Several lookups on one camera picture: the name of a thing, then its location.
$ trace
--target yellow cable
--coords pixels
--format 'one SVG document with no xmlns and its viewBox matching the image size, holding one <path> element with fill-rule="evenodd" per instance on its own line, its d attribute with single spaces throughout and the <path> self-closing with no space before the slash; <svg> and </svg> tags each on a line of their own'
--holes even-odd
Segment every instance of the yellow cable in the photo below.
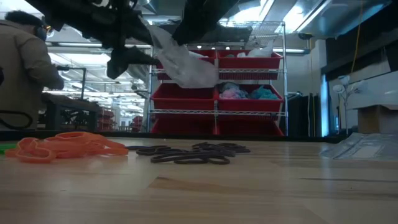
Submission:
<svg viewBox="0 0 398 224">
<path fill-rule="evenodd" d="M 356 57 L 358 56 L 359 35 L 361 34 L 362 16 L 363 16 L 363 0 L 361 0 L 361 12 L 359 13 L 358 34 L 356 36 L 355 54 L 354 54 L 353 66 L 351 67 L 351 73 L 354 72 L 355 61 L 356 61 Z"/>
</svg>

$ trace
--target black cable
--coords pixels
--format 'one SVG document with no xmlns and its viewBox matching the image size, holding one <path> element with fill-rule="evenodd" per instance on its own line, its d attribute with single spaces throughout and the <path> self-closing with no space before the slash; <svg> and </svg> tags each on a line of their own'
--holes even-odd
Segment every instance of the black cable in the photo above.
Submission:
<svg viewBox="0 0 398 224">
<path fill-rule="evenodd" d="M 29 114 L 24 113 L 24 112 L 0 110 L 0 114 L 18 114 L 18 115 L 23 115 L 28 119 L 27 124 L 24 126 L 13 126 L 11 124 L 8 124 L 7 122 L 5 122 L 3 119 L 0 118 L 0 124 L 4 125 L 8 129 L 23 130 L 23 129 L 27 129 L 28 127 L 30 127 L 33 123 L 33 118 Z"/>
<path fill-rule="evenodd" d="M 154 156 L 152 163 L 174 162 L 176 164 L 219 164 L 226 165 L 231 161 L 227 157 L 235 157 L 238 153 L 250 152 L 245 146 L 233 143 L 209 144 L 207 142 L 195 144 L 192 150 L 174 149 L 168 146 L 128 146 L 136 150 L 138 155 Z"/>
</svg>

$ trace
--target wooden tabletop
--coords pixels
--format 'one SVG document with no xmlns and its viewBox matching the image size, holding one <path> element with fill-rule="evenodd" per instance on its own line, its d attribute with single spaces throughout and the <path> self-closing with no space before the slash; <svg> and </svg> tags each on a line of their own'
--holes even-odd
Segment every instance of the wooden tabletop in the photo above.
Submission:
<svg viewBox="0 0 398 224">
<path fill-rule="evenodd" d="M 189 148 L 197 140 L 118 139 Z M 336 161 L 332 146 L 236 142 L 251 154 L 213 164 L 98 156 L 23 164 L 0 157 L 1 223 L 398 223 L 398 162 Z"/>
</svg>

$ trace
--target blue cloth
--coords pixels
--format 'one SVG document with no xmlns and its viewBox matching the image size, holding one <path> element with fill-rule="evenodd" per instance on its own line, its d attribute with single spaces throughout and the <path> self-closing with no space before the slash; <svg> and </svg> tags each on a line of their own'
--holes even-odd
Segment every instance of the blue cloth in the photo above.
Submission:
<svg viewBox="0 0 398 224">
<path fill-rule="evenodd" d="M 278 96 L 273 94 L 272 91 L 265 89 L 264 85 L 260 86 L 257 90 L 254 90 L 251 93 L 250 98 L 254 100 L 278 100 Z"/>
<path fill-rule="evenodd" d="M 252 100 L 278 100 L 278 96 L 273 94 L 271 90 L 260 86 L 249 94 L 246 90 L 242 90 L 240 86 L 233 82 L 222 83 L 220 86 L 220 98 L 222 99 L 252 99 Z"/>
</svg>

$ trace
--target ceiling light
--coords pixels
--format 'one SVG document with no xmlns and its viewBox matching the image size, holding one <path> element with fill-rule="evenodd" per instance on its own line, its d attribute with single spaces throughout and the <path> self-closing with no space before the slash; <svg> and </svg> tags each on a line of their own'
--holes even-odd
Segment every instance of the ceiling light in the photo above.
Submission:
<svg viewBox="0 0 398 224">
<path fill-rule="evenodd" d="M 49 53 L 51 61 L 56 63 L 57 65 L 70 65 L 72 64 L 71 61 L 66 60 L 65 58 L 59 56 L 58 54 Z"/>
<path fill-rule="evenodd" d="M 262 11 L 260 12 L 260 18 L 262 18 L 261 21 L 263 21 L 266 16 L 268 15 L 269 10 L 271 9 L 272 5 L 274 4 L 275 0 L 268 0 L 264 7 L 262 8 Z"/>
<path fill-rule="evenodd" d="M 97 43 L 58 43 L 59 46 L 61 47 L 102 47 L 102 44 L 97 44 Z"/>
<path fill-rule="evenodd" d="M 284 17 L 286 24 L 286 33 L 295 31 L 304 21 L 303 9 L 299 6 L 294 6 Z"/>
<path fill-rule="evenodd" d="M 309 25 L 310 22 L 312 22 L 314 20 L 314 18 L 316 18 L 317 15 L 319 15 L 319 13 L 321 13 L 326 7 L 327 5 L 329 5 L 332 2 L 332 0 L 327 0 L 325 1 L 308 19 L 306 19 L 303 24 L 301 24 L 298 28 L 297 28 L 297 32 L 301 32 L 301 30 L 303 30 L 306 26 Z"/>
<path fill-rule="evenodd" d="M 81 65 L 106 65 L 107 62 L 111 60 L 111 58 L 106 54 L 95 55 L 62 53 L 59 55 Z"/>
<path fill-rule="evenodd" d="M 121 84 L 118 81 L 86 81 L 85 83 L 92 83 L 92 84 Z"/>
<path fill-rule="evenodd" d="M 282 53 L 284 50 L 282 48 L 274 48 L 273 51 L 276 52 L 276 53 Z M 304 49 L 286 49 L 286 53 L 304 54 L 305 50 Z"/>
<path fill-rule="evenodd" d="M 45 93 L 53 93 L 53 94 L 60 94 L 60 95 L 67 95 L 67 94 L 81 94 L 80 91 L 53 91 L 53 90 L 49 90 L 49 91 L 43 91 Z M 85 95 L 87 96 L 103 96 L 103 97 L 117 97 L 117 96 L 137 96 L 137 98 L 139 98 L 139 96 L 137 95 L 137 93 L 123 93 L 123 92 L 117 92 L 117 93 L 113 93 L 110 94 L 108 92 L 85 92 Z"/>
<path fill-rule="evenodd" d="M 49 47 L 90 47 L 90 48 L 102 48 L 101 43 L 73 43 L 73 42 L 46 42 Z M 150 49 L 151 46 L 148 44 L 126 44 L 125 47 L 137 47 L 140 49 Z"/>
</svg>

